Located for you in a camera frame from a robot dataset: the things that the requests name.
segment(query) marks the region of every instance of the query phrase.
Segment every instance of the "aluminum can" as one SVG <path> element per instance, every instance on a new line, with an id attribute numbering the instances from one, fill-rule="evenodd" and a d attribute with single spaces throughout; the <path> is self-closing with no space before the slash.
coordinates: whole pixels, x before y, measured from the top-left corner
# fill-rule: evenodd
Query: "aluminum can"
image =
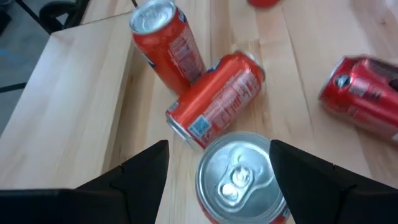
<path id="1" fill-rule="evenodd" d="M 260 92 L 264 79 L 251 54 L 226 55 L 166 111 L 166 121 L 184 140 L 205 148 Z"/>
<path id="2" fill-rule="evenodd" d="M 177 95 L 206 71 L 187 18 L 172 1 L 145 2 L 132 15 L 130 28 L 137 48 Z"/>
<path id="3" fill-rule="evenodd" d="M 366 55 L 343 57 L 319 94 L 325 108 L 398 142 L 398 67 Z"/>
<path id="4" fill-rule="evenodd" d="M 196 174 L 199 204 L 212 223 L 285 223 L 289 208 L 269 160 L 271 141 L 235 132 L 213 141 Z"/>

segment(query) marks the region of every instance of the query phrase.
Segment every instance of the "wooden surface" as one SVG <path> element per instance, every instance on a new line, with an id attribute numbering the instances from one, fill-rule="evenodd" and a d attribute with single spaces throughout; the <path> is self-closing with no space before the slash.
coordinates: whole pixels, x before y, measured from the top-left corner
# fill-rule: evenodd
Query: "wooden surface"
<path id="1" fill-rule="evenodd" d="M 145 0 L 136 0 L 137 4 Z M 90 0 L 81 24 L 118 16 L 134 9 L 131 0 Z"/>
<path id="2" fill-rule="evenodd" d="M 207 67 L 234 49 L 249 50 L 262 59 L 267 73 L 263 90 L 228 131 L 280 139 L 398 187 L 398 150 L 331 117 L 317 100 L 343 55 L 372 54 L 398 62 L 398 26 L 387 4 L 285 0 L 269 10 L 254 10 L 241 0 L 176 3 L 187 15 Z M 376 6 L 382 10 L 374 11 Z M 140 57 L 135 60 L 140 66 L 134 67 L 126 92 L 113 161 L 124 161 L 168 139 L 169 174 L 157 223 L 208 223 L 194 189 L 203 153 L 190 149 L 165 123 L 164 111 L 175 97 Z"/>
<path id="3" fill-rule="evenodd" d="M 242 0 L 176 0 L 176 3 L 188 18 L 207 67 L 234 49 L 251 51 L 264 64 L 267 78 L 261 94 L 228 131 L 252 131 L 280 139 L 341 167 L 398 187 L 398 150 L 331 117 L 317 101 L 326 77 L 343 55 L 372 54 L 398 62 L 398 14 L 394 1 L 284 0 L 268 10 L 254 10 Z M 122 82 L 121 70 L 125 66 L 125 60 L 102 56 L 122 58 L 123 54 L 127 58 L 130 33 L 125 29 L 126 17 L 112 18 L 112 22 L 105 20 L 109 25 L 101 24 L 100 31 L 106 32 L 91 35 L 91 41 L 76 39 L 77 48 L 68 44 L 55 48 L 55 44 L 65 40 L 73 45 L 73 37 L 72 40 L 67 37 L 84 38 L 92 31 L 69 34 L 65 30 L 58 33 L 57 39 L 51 38 L 46 56 L 40 59 L 0 140 L 2 186 L 75 187 L 100 173 L 99 168 L 104 164 L 101 156 L 107 145 L 104 136 L 111 133 L 109 117 L 117 108 L 116 89 L 120 86 L 116 79 Z M 104 39 L 119 42 L 106 45 Z M 91 53 L 87 49 L 93 45 L 102 50 Z M 82 50 L 91 56 L 76 54 Z M 63 58 L 62 62 L 57 63 L 57 58 Z M 109 66 L 102 70 L 91 68 L 86 58 L 91 58 L 93 65 Z M 160 139 L 168 139 L 169 172 L 157 223 L 209 223 L 197 204 L 194 189 L 195 172 L 203 152 L 190 149 L 165 123 L 164 112 L 175 96 L 138 52 L 127 61 L 134 66 L 126 70 L 130 76 L 121 116 L 118 123 L 113 123 L 118 128 L 111 167 Z M 85 77 L 87 71 L 118 78 L 111 77 L 113 87 L 108 82 L 105 85 L 97 81 L 95 87 L 101 88 L 89 91 L 91 88 L 83 87 L 89 85 L 88 79 L 73 82 L 77 75 Z M 113 95 L 101 94 L 103 88 L 115 88 L 111 91 Z M 96 101 L 99 99 L 96 93 L 101 95 L 101 103 Z"/>
<path id="4" fill-rule="evenodd" d="M 109 169 L 130 15 L 54 33 L 0 139 L 0 189 L 75 188 Z"/>

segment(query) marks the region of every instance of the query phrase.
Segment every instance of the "can rim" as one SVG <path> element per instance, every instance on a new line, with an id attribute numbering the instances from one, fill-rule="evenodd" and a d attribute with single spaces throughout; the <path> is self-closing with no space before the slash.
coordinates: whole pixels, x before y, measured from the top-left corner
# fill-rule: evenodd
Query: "can rim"
<path id="1" fill-rule="evenodd" d="M 242 54 L 246 55 L 254 63 L 256 63 L 256 65 L 258 65 L 258 67 L 261 68 L 262 82 L 265 82 L 265 80 L 266 80 L 266 70 L 264 69 L 264 66 L 262 65 L 262 63 L 260 62 L 260 60 L 258 58 L 256 58 L 252 53 L 247 52 L 245 50 L 235 50 L 234 53 L 242 53 Z"/>
<path id="2" fill-rule="evenodd" d="M 188 141 L 191 139 L 191 135 L 176 122 L 176 120 L 169 114 L 166 114 L 166 123 L 184 140 Z"/>
<path id="3" fill-rule="evenodd" d="M 206 149 L 205 149 L 205 154 L 203 155 L 199 166 L 198 166 L 198 170 L 196 173 L 196 177 L 195 177 L 195 188 L 197 191 L 197 197 L 200 200 L 200 203 L 203 205 L 203 208 L 205 208 L 205 210 L 210 214 L 210 216 L 212 216 L 215 220 L 217 220 L 220 223 L 224 223 L 224 222 L 228 222 L 228 223 L 233 223 L 233 224 L 238 224 L 240 222 L 234 222 L 231 220 L 226 220 L 225 218 L 223 218 L 218 212 L 216 212 L 210 205 L 210 202 L 208 201 L 207 197 L 205 196 L 205 194 L 203 193 L 203 186 L 202 186 L 202 180 L 203 180 L 203 167 L 205 165 L 205 162 L 207 161 L 206 158 L 210 158 L 216 151 L 217 151 L 217 147 L 215 147 L 217 144 L 219 144 L 219 142 L 228 139 L 230 137 L 236 137 L 236 136 L 252 136 L 254 138 L 258 138 L 258 139 L 265 139 L 268 140 L 269 142 L 271 142 L 270 139 L 265 138 L 264 136 L 261 136 L 259 134 L 256 133 L 251 133 L 251 132 L 247 132 L 247 131 L 236 131 L 236 132 L 232 132 L 229 134 L 225 134 L 221 137 L 219 137 L 218 139 L 214 140 Z M 265 152 L 267 154 L 269 154 L 269 148 L 268 149 L 264 149 Z M 272 210 L 272 212 L 268 215 L 268 219 L 269 221 L 274 221 L 285 209 L 285 207 L 287 206 L 286 201 L 284 196 L 282 195 L 282 191 L 279 190 L 277 199 L 275 201 L 275 204 L 273 207 L 269 208 L 269 210 Z M 253 222 L 247 222 L 246 223 L 264 223 L 264 220 L 258 220 L 258 217 L 255 217 L 253 220 Z"/>
<path id="4" fill-rule="evenodd" d="M 137 16 L 145 9 L 147 9 L 149 6 L 152 6 L 154 4 L 158 4 L 158 3 L 167 3 L 170 4 L 173 8 L 173 15 L 170 16 L 169 19 L 167 19 L 164 24 L 154 30 L 151 31 L 147 31 L 147 32 L 138 32 L 136 30 L 133 29 L 133 24 L 134 24 L 134 20 L 137 18 Z M 174 4 L 174 2 L 172 1 L 168 1 L 168 0 L 150 0 L 150 1 L 146 1 L 143 5 L 139 6 L 136 8 L 136 10 L 134 12 L 132 12 L 132 16 L 129 22 L 129 26 L 130 29 L 132 31 L 133 34 L 137 34 L 137 35 L 147 35 L 147 34 L 151 34 L 154 32 L 157 32 L 158 30 L 163 29 L 165 26 L 167 26 L 167 24 L 170 23 L 170 21 L 174 18 L 175 12 L 177 11 L 177 6 Z"/>
<path id="5" fill-rule="evenodd" d="M 321 96 L 323 94 L 323 92 L 326 89 L 326 86 L 330 83 L 330 80 L 333 78 L 334 74 L 336 73 L 336 71 L 338 70 L 338 68 L 340 67 L 340 65 L 343 63 L 344 59 L 346 57 L 342 57 L 336 64 L 336 66 L 333 68 L 333 70 L 331 71 L 330 75 L 326 78 L 325 83 L 323 84 L 319 94 L 318 94 L 318 100 L 321 100 Z"/>

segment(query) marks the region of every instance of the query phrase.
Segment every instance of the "barcode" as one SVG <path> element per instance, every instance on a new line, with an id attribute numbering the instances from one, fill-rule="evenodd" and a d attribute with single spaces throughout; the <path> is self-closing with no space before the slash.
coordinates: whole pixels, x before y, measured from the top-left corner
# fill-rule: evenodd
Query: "barcode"
<path id="1" fill-rule="evenodd" d="M 175 101 L 168 109 L 169 112 L 173 112 L 178 106 L 178 102 Z"/>
<path id="2" fill-rule="evenodd" d="M 210 123 L 202 115 L 198 117 L 189 127 L 189 130 L 197 137 L 202 137 L 210 128 Z"/>

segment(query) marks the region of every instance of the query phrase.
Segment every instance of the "can top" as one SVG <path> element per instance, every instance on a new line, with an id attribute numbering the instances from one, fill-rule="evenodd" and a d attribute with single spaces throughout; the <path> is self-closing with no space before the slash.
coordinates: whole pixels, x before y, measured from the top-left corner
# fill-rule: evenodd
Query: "can top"
<path id="1" fill-rule="evenodd" d="M 183 141 L 188 141 L 188 139 L 192 138 L 191 135 L 168 114 L 166 114 L 166 123 L 170 125 Z"/>
<path id="2" fill-rule="evenodd" d="M 246 55 L 248 58 L 250 58 L 256 65 L 258 65 L 261 68 L 262 71 L 262 81 L 264 82 L 266 80 L 266 71 L 264 70 L 264 66 L 262 66 L 262 63 L 258 58 L 256 58 L 252 53 L 249 53 L 247 51 L 243 50 L 235 50 L 235 53 L 242 53 Z"/>
<path id="3" fill-rule="evenodd" d="M 323 92 L 326 90 L 326 86 L 328 86 L 328 84 L 330 83 L 330 80 L 333 78 L 333 76 L 335 75 L 336 71 L 340 68 L 340 65 L 344 62 L 344 59 L 346 57 L 343 57 L 342 59 L 340 59 L 339 62 L 337 62 L 336 66 L 334 67 L 333 71 L 331 71 L 330 75 L 328 76 L 328 78 L 325 81 L 325 84 L 323 84 L 321 91 L 319 91 L 318 94 L 318 99 L 320 100 L 320 98 L 322 97 Z"/>
<path id="4" fill-rule="evenodd" d="M 172 20 L 176 8 L 172 1 L 147 1 L 133 12 L 130 28 L 136 34 L 155 32 Z"/>
<path id="5" fill-rule="evenodd" d="M 269 160 L 270 140 L 226 134 L 205 150 L 196 176 L 198 198 L 220 223 L 269 223 L 286 207 Z"/>

